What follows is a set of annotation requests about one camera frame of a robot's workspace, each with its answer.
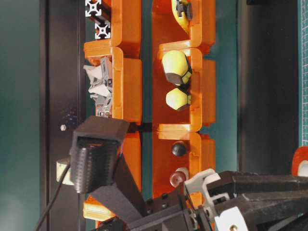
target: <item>orange storage bin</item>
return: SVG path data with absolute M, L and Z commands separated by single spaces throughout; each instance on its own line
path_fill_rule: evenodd
M 176 141 L 188 144 L 189 151 L 181 157 L 172 154 Z M 186 167 L 189 178 L 208 168 L 215 169 L 215 141 L 196 132 L 153 132 L 153 197 L 174 190 L 169 178 L 178 168 Z M 191 195 L 194 206 L 203 202 L 200 192 Z
M 141 191 L 141 142 L 139 132 L 128 133 L 123 143 L 123 155 Z
M 142 120 L 142 63 L 139 59 L 124 58 L 118 47 L 104 47 L 85 51 L 85 58 L 93 66 L 100 65 L 104 56 L 112 56 L 113 105 L 112 117 L 135 122 Z
M 139 58 L 141 45 L 141 0 L 111 0 L 111 37 L 86 42 L 84 51 L 120 47 L 125 57 Z
M 209 53 L 215 43 L 216 9 L 215 0 L 189 0 L 192 4 L 192 20 L 189 35 L 176 22 L 171 0 L 153 0 L 152 38 L 153 54 L 160 50 L 199 48 Z
M 192 67 L 190 80 L 191 105 L 176 111 L 166 104 L 166 94 L 175 88 L 167 82 L 161 51 L 153 63 L 153 127 L 158 131 L 197 132 L 216 120 L 216 76 L 215 62 L 204 60 L 197 48 L 183 49 Z
M 123 142 L 123 155 L 141 191 L 141 142 L 138 131 L 126 135 Z M 90 195 L 84 202 L 83 216 L 96 221 L 106 221 L 113 218 L 115 214 Z

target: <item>black cable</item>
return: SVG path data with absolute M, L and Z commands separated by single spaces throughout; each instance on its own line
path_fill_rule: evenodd
M 47 216 L 47 214 L 49 213 L 49 210 L 51 209 L 51 207 L 53 206 L 53 203 L 55 202 L 55 200 L 57 199 L 57 196 L 59 194 L 59 191 L 61 189 L 61 186 L 62 186 L 62 183 L 63 183 L 63 180 L 64 180 L 64 177 L 66 176 L 69 168 L 71 167 L 71 164 L 68 162 L 67 166 L 65 167 L 61 177 L 60 177 L 60 180 L 59 180 L 59 185 L 58 185 L 58 188 L 55 192 L 55 194 L 53 195 L 53 198 L 52 200 L 49 202 L 49 204 L 47 205 L 47 207 L 45 208 L 42 216 L 39 218 L 39 221 L 37 222 L 37 225 L 35 226 L 34 228 L 34 231 L 39 231 L 41 225 L 43 224 L 43 221 L 45 219 L 45 217 Z

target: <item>orange bin divider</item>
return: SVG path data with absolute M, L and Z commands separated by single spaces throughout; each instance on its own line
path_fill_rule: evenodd
M 215 0 L 189 0 L 192 4 L 192 20 L 189 35 L 176 22 L 171 8 L 171 0 L 153 0 L 152 38 L 153 47 L 160 50 L 199 48 L 209 53 L 216 39 Z
M 126 135 L 123 142 L 123 155 L 141 191 L 141 142 L 138 131 Z M 96 221 L 106 221 L 116 215 L 90 195 L 84 202 L 83 216 Z
M 112 118 L 135 122 L 142 120 L 142 62 L 124 58 L 118 47 L 104 47 L 85 51 L 85 58 L 93 66 L 100 65 L 104 56 L 112 56 L 113 104 Z
M 189 109 L 176 111 L 166 104 L 166 94 L 176 86 L 167 82 L 162 57 L 153 63 L 153 127 L 158 131 L 197 132 L 202 126 L 209 126 L 216 120 L 216 73 L 215 62 L 204 60 L 197 48 L 183 49 L 188 57 L 192 76 L 190 93 L 192 96 Z
M 120 47 L 125 57 L 139 58 L 141 46 L 141 0 L 111 0 L 111 36 L 86 42 L 84 51 Z
M 171 148 L 176 141 L 186 141 L 188 154 L 176 157 Z M 208 135 L 196 132 L 153 132 L 153 197 L 174 190 L 169 182 L 170 175 L 179 167 L 186 167 L 189 178 L 208 168 L 215 169 L 215 141 Z M 202 204 L 200 192 L 191 195 L 193 205 Z

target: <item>small black ball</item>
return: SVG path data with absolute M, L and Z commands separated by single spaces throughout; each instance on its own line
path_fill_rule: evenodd
M 187 153 L 187 145 L 183 141 L 177 141 L 172 145 L 172 154 L 175 156 L 183 156 Z

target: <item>bolt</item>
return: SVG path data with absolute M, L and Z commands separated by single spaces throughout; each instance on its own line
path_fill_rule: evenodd
M 62 125 L 61 125 L 60 130 L 61 130 L 61 131 L 65 131 L 65 130 L 66 130 L 65 124 L 62 124 Z
M 232 225 L 232 226 L 230 227 L 230 231 L 237 231 L 237 226 Z

